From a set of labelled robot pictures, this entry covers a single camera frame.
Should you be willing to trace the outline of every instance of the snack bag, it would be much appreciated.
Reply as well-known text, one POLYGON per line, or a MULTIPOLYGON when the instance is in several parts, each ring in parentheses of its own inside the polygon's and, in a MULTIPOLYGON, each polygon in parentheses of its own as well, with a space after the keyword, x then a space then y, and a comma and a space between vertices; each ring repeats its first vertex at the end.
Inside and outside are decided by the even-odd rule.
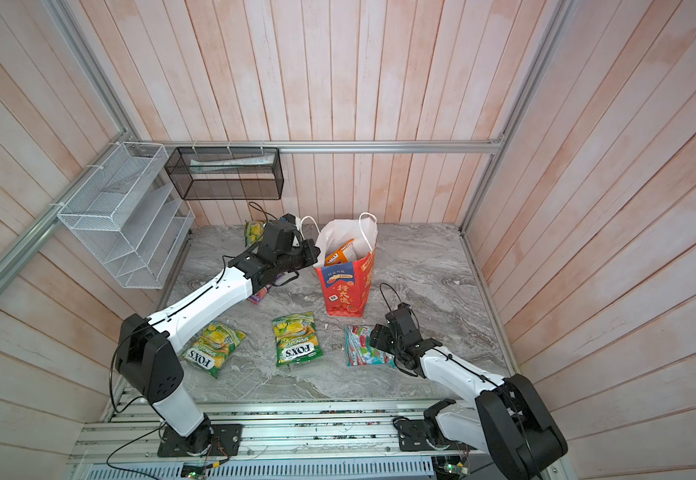
POLYGON ((200 366, 214 378, 218 378, 218 372, 223 368, 225 360, 245 338, 247 338, 245 334, 223 323, 210 322, 198 340, 183 352, 183 358, 200 366))
POLYGON ((294 313, 274 319, 276 366, 309 362, 323 355, 316 339, 314 313, 294 313))
POLYGON ((395 367, 393 355, 370 346, 372 327, 366 325, 349 325, 346 327, 346 354, 348 366, 385 365, 395 367))
POLYGON ((347 264, 348 262, 355 262, 359 257, 356 255, 356 249, 353 248, 353 238, 348 240, 343 244, 342 247, 337 249, 337 252, 330 255, 329 258, 324 260, 324 265, 337 265, 337 264, 347 264))
POLYGON ((247 224, 244 226, 244 246, 254 244, 259 239, 263 238, 264 228, 265 222, 247 220, 247 224))

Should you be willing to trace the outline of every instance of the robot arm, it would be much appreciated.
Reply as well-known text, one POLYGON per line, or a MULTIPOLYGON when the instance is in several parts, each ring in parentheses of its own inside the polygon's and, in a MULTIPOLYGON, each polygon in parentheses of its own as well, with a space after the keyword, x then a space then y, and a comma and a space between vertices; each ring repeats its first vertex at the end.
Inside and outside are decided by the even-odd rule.
MULTIPOLYGON (((406 303, 376 325, 370 345, 395 357, 396 366, 431 379, 464 401, 441 400, 424 412, 416 431, 429 446, 462 442, 487 452, 508 480, 538 475, 567 453, 567 443, 532 383, 477 368, 438 340, 423 339, 406 303)), ((421 449, 428 449, 421 442, 421 449)))
MULTIPOLYGON (((115 367, 166 421, 166 438, 176 451, 198 456, 207 452, 213 435, 209 418, 183 385, 177 353, 228 308, 276 281, 316 262, 319 249, 305 240, 295 217, 266 223, 263 238, 233 258, 224 271, 179 302, 147 319, 132 315, 122 323, 115 367)), ((210 361, 199 358, 199 361, 210 361)))

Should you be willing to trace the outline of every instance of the black wire mesh basket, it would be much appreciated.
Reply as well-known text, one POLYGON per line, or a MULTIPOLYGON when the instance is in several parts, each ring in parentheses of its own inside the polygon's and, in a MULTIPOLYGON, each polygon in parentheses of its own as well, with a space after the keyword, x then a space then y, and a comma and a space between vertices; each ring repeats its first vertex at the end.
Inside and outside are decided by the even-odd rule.
POLYGON ((164 168, 183 200, 278 200, 284 188, 277 148, 177 147, 164 168))

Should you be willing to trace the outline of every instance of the wire mesh shelf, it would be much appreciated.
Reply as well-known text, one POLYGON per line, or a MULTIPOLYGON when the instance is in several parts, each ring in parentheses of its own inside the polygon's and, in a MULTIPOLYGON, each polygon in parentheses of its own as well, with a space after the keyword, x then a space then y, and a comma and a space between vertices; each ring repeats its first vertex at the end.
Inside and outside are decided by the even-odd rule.
POLYGON ((166 160, 162 145, 120 145, 58 215, 127 288, 164 285, 194 220, 170 184, 151 189, 166 160))
POLYGON ((121 230, 166 161, 163 145, 122 143, 68 200, 60 221, 72 229, 121 230))
POLYGON ((177 147, 165 169, 183 200, 278 200, 284 188, 277 148, 177 147))

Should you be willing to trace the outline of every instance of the wooden wall panel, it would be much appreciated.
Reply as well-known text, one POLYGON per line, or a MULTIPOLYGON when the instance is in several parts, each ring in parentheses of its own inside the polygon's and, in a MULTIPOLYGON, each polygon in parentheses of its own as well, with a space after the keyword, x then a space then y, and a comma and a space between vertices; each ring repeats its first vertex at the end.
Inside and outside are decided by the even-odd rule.
MULTIPOLYGON (((165 18, 149 13, 152 22, 165 18)), ((170 38, 160 40, 159 53, 180 57, 170 38)), ((185 87, 186 78, 170 80, 185 87)), ((118 133, 45 5, 0 0, 0 255, 118 133)), ((82 424, 108 402, 121 319, 149 314, 151 297, 118 286, 65 229, 8 286, 0 296, 0 476, 61 475, 82 424)))
POLYGON ((468 241, 578 476, 696 478, 696 2, 607 7, 578 6, 468 241))
MULTIPOLYGON (((69 0, 142 138, 484 140, 504 129, 558 0, 161 3, 69 0)), ((264 206, 457 222, 487 160, 285 155, 282 200, 264 206)), ((193 206, 202 225, 262 217, 243 201, 193 206)))

